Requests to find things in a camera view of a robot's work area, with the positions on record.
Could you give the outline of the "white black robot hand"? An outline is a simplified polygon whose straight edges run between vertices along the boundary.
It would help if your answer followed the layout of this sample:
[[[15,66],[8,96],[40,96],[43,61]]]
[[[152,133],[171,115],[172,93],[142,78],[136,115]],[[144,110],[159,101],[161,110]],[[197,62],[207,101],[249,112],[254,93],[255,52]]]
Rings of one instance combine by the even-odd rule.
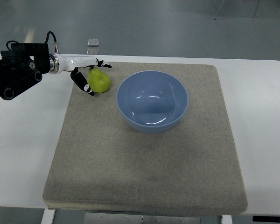
[[[86,92],[87,94],[94,96],[95,92],[89,86],[86,78],[79,71],[79,68],[88,67],[106,67],[111,68],[112,66],[104,60],[99,60],[90,55],[69,55],[69,54],[58,54],[50,53],[50,74],[60,74],[63,71],[70,72],[70,77],[79,89]]]

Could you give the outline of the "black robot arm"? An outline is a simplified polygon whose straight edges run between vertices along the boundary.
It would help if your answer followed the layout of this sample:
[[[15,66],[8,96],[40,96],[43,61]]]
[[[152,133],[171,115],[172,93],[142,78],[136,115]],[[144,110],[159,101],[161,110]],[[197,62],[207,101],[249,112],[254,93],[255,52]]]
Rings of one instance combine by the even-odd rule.
[[[51,31],[44,43],[6,43],[7,50],[1,51],[0,59],[0,98],[12,100],[39,83],[43,74],[54,71],[56,62],[48,47],[50,35],[57,53],[56,36]]]

